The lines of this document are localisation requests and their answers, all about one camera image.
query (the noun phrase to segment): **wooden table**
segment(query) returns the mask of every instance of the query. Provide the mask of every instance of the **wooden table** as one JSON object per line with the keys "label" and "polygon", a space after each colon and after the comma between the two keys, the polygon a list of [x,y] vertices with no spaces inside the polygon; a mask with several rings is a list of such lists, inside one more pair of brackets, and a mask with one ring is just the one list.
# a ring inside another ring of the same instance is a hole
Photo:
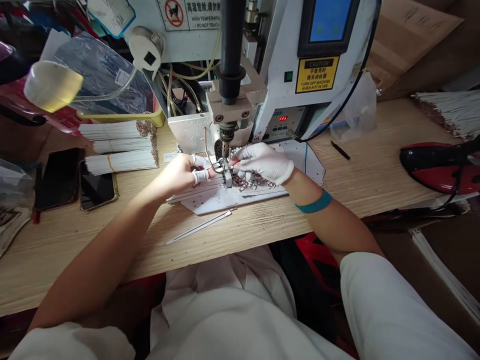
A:
{"label": "wooden table", "polygon": [[[41,213],[40,224],[27,224],[0,259],[0,316],[37,307],[57,276],[84,246],[144,188],[165,164],[163,153],[175,151],[168,126],[158,130],[160,169],[117,175],[120,198],[93,212],[79,203]],[[310,146],[326,168],[324,187],[359,217],[433,199],[439,194],[412,180],[399,162],[401,147],[428,141],[456,143],[430,122],[408,99],[380,102],[377,128],[360,139],[342,144],[351,156],[343,158],[330,144],[330,136]],[[48,153],[91,144],[53,130],[42,150]],[[212,218],[197,216],[180,203],[158,210],[126,281],[163,273],[190,264],[232,254],[307,233],[311,228],[293,201],[284,196],[243,206],[215,225],[166,246],[175,236]]]}

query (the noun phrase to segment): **white shirt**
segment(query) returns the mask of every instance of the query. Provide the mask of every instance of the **white shirt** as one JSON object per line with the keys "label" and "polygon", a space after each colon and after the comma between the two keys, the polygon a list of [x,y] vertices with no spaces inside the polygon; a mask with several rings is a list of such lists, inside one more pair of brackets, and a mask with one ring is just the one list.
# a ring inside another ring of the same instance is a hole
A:
{"label": "white shirt", "polygon": [[[340,273],[361,359],[478,359],[383,257],[349,254]],[[296,320],[290,285],[266,246],[169,272],[150,346],[148,360],[352,359]],[[69,322],[31,331],[10,360],[134,357],[118,329]]]}

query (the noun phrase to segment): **blue screen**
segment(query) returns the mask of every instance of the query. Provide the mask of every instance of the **blue screen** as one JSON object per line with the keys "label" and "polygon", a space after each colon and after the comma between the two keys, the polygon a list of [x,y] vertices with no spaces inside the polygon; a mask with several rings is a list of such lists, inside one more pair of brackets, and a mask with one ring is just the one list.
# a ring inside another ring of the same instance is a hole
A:
{"label": "blue screen", "polygon": [[316,0],[310,42],[342,40],[351,2],[352,0]]}

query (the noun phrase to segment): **lamp shade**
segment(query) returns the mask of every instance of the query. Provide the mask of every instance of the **lamp shade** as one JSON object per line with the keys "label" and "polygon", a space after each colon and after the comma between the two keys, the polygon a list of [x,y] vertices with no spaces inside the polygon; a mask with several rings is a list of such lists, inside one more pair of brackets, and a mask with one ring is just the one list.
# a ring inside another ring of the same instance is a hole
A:
{"label": "lamp shade", "polygon": [[84,77],[53,61],[32,65],[23,89],[25,97],[49,113],[70,104],[82,88]]}

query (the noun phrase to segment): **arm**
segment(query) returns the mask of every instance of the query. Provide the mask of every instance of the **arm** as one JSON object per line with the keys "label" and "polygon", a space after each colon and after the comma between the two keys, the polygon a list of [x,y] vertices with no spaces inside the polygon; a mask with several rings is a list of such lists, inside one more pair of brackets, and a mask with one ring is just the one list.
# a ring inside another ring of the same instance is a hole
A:
{"label": "arm", "polygon": [[[283,183],[283,187],[298,206],[309,205],[324,193],[320,186],[297,168]],[[306,213],[304,216],[339,265],[350,253],[365,252],[384,256],[365,224],[335,199],[323,210]]]}
{"label": "arm", "polygon": [[178,155],[135,196],[60,274],[28,331],[75,321],[102,309],[127,273],[160,205],[195,185],[199,174],[209,177],[210,170],[191,172],[194,165],[198,163],[191,155]]}
{"label": "arm", "polygon": [[[256,172],[282,185],[299,206],[320,199],[324,190],[294,167],[293,161],[264,143],[242,148],[229,163],[241,172]],[[338,264],[354,252],[384,256],[372,233],[350,210],[336,200],[323,210],[304,214],[318,238],[330,249]]]}

